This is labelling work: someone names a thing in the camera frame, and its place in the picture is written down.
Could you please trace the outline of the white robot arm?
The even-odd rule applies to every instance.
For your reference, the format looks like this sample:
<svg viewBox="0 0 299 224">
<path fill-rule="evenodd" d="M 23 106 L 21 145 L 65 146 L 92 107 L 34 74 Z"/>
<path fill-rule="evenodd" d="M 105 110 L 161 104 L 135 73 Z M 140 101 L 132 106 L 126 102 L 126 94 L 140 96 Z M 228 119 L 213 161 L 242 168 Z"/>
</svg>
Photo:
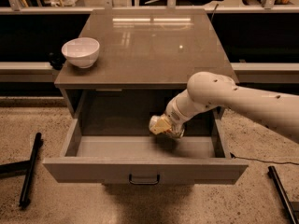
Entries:
<svg viewBox="0 0 299 224">
<path fill-rule="evenodd" d="M 218 106 L 299 142 L 299 96 L 240 87 L 230 77 L 209 72 L 192 75 L 186 90 L 168 103 L 161 116 L 150 119 L 149 130 L 180 138 L 185 122 Z"/>
</svg>

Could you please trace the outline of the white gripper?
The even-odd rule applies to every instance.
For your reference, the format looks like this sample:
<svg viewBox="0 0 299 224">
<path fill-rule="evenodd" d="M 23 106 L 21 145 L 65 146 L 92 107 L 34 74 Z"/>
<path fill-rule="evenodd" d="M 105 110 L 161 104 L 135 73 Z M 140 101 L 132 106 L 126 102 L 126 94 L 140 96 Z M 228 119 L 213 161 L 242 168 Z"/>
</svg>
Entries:
<svg viewBox="0 0 299 224">
<path fill-rule="evenodd" d="M 181 128 L 191 118 L 184 115 L 177 105 L 177 99 L 173 98 L 162 116 L 153 116 L 149 121 L 149 130 L 154 134 L 169 133 L 171 128 Z"/>
</svg>

